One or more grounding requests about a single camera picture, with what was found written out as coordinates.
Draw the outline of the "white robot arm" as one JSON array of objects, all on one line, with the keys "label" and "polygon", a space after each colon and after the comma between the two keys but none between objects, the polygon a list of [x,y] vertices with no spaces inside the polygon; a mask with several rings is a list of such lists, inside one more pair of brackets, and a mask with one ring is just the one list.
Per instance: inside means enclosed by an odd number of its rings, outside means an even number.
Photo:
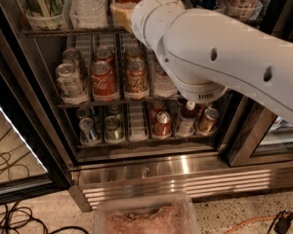
[{"label": "white robot arm", "polygon": [[116,23],[135,34],[184,98],[209,102],[230,88],[293,126],[293,43],[181,0],[110,5]]}]

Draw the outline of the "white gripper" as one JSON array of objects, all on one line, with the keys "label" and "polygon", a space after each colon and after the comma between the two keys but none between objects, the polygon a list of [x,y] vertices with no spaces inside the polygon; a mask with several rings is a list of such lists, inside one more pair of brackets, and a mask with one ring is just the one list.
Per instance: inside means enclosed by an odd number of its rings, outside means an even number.
[{"label": "white gripper", "polygon": [[185,10],[181,0],[142,0],[110,5],[115,27],[134,33],[148,49],[155,50],[169,22]]}]

